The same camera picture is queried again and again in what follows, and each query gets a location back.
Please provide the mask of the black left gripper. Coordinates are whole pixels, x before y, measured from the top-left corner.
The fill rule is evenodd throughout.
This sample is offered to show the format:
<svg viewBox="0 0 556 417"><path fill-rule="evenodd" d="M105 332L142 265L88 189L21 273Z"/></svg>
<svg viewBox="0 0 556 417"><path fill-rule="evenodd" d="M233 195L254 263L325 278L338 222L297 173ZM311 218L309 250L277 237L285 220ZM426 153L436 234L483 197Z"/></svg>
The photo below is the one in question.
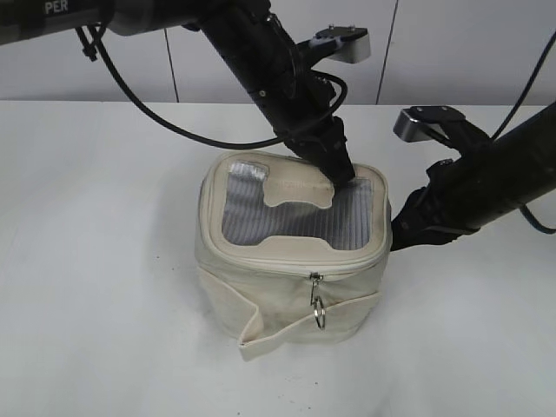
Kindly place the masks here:
<svg viewBox="0 0 556 417"><path fill-rule="evenodd" d="M316 77L315 81L328 94L327 108L290 130L284 144L312 163L336 188L343 188L355 178L355 171L343 121L334 113L343 104L348 86L339 77Z"/></svg>

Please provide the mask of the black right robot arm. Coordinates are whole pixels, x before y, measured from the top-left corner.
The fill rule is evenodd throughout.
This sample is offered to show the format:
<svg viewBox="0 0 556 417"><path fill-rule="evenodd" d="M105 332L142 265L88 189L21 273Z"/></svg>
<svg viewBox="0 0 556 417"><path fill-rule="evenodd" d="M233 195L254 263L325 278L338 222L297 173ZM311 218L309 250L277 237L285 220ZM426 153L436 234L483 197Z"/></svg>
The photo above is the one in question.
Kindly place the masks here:
<svg viewBox="0 0 556 417"><path fill-rule="evenodd" d="M404 142L434 140L459 153L427 169L392 220L391 249L445 245L555 189L555 106L499 139L448 106L403 109L394 133Z"/></svg>

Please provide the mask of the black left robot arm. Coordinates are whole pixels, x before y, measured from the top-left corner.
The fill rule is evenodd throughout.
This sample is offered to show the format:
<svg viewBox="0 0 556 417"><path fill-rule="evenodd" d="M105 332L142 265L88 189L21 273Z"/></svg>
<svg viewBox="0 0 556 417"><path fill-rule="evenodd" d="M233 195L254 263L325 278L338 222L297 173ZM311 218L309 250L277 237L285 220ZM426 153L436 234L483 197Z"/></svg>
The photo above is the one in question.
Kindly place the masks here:
<svg viewBox="0 0 556 417"><path fill-rule="evenodd" d="M103 44L112 31L133 36L181 26L210 41L268 120L275 143L310 162L336 186L354 178L342 120L335 111L348 87L315 65L338 56L354 60L367 30L333 26L296 43L267 1L4 1L1 41L15 43L74 30L91 60L102 59L113 79L121 75Z"/></svg>

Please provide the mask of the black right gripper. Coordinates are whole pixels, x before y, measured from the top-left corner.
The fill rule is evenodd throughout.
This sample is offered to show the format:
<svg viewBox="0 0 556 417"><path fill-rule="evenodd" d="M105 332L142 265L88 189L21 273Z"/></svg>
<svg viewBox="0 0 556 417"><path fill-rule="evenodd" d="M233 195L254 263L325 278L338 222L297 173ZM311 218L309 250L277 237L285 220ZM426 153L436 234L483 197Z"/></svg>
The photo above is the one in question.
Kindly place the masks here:
<svg viewBox="0 0 556 417"><path fill-rule="evenodd" d="M457 229L450 228L442 218L434 219L436 209L429 186L412 192L391 221L391 251L422 245L441 246L458 239Z"/></svg>

